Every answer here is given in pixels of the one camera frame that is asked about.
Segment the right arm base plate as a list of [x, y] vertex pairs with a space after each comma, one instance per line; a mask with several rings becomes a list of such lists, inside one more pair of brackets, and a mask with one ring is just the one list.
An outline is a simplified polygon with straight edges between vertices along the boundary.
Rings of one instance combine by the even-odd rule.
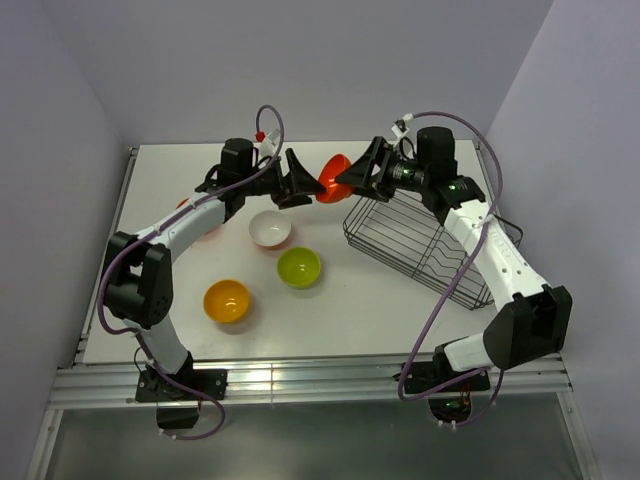
[[431, 360], [413, 363], [404, 382], [400, 382], [400, 372], [396, 373], [393, 379], [401, 386], [405, 396], [416, 396], [445, 383], [445, 386], [437, 390], [436, 394], [446, 393], [448, 397], [429, 396], [427, 398], [429, 413], [437, 423], [457, 427], [472, 418], [472, 394], [488, 392], [491, 387], [486, 371], [459, 380], [463, 375], [464, 372], [455, 372]]

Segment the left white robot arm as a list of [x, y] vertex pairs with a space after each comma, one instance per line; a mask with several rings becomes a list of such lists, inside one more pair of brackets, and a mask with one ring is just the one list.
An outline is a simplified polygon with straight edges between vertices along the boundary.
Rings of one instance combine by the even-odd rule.
[[252, 196], [268, 196], [280, 209], [307, 205], [324, 186], [278, 146], [261, 155], [243, 138], [227, 140], [220, 161], [205, 175], [184, 205], [135, 234], [117, 232], [108, 242], [96, 311], [111, 334], [134, 334], [163, 370], [159, 388], [183, 399], [195, 386], [192, 359], [179, 340], [169, 311], [173, 302], [172, 265], [206, 233], [229, 221]]

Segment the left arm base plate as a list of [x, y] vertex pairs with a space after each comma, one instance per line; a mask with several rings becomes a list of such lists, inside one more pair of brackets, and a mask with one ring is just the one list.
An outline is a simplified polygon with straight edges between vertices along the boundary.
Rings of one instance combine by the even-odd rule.
[[[162, 434], [180, 440], [196, 440], [217, 433], [226, 420], [224, 399], [228, 371], [225, 369], [193, 370], [185, 377], [158, 373], [147, 368], [139, 373], [135, 402], [156, 405], [156, 424]], [[220, 412], [217, 424], [200, 434], [188, 434], [200, 420], [204, 402], [215, 405]]]

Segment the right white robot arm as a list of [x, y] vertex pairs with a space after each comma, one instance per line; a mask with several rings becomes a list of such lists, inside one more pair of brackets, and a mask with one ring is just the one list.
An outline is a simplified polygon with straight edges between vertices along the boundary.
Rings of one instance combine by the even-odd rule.
[[508, 370], [561, 351], [572, 297], [565, 287], [551, 286], [525, 261], [478, 184], [459, 174], [450, 129], [420, 129], [411, 160], [376, 137], [334, 180], [357, 195], [381, 201], [398, 190], [419, 194], [424, 207], [464, 248], [489, 288], [496, 316], [482, 333], [443, 347], [444, 358], [432, 368], [438, 386], [452, 390], [469, 370], [491, 366]]

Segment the white bowl orange outside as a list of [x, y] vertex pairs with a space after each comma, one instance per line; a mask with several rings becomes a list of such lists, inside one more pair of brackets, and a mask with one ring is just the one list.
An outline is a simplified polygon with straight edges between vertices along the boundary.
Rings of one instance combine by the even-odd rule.
[[292, 233], [292, 223], [279, 211], [266, 210], [257, 213], [248, 224], [253, 243], [265, 249], [277, 249], [284, 245]]

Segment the red-orange plastic bowl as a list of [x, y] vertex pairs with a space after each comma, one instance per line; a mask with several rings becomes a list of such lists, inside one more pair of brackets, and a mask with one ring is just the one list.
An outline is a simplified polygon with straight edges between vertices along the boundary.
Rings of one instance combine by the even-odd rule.
[[350, 166], [350, 160], [343, 154], [336, 154], [328, 160], [318, 178], [318, 182], [325, 188], [323, 193], [315, 195], [318, 202], [333, 204], [345, 200], [353, 194], [354, 188], [352, 186], [336, 181], [337, 176]]

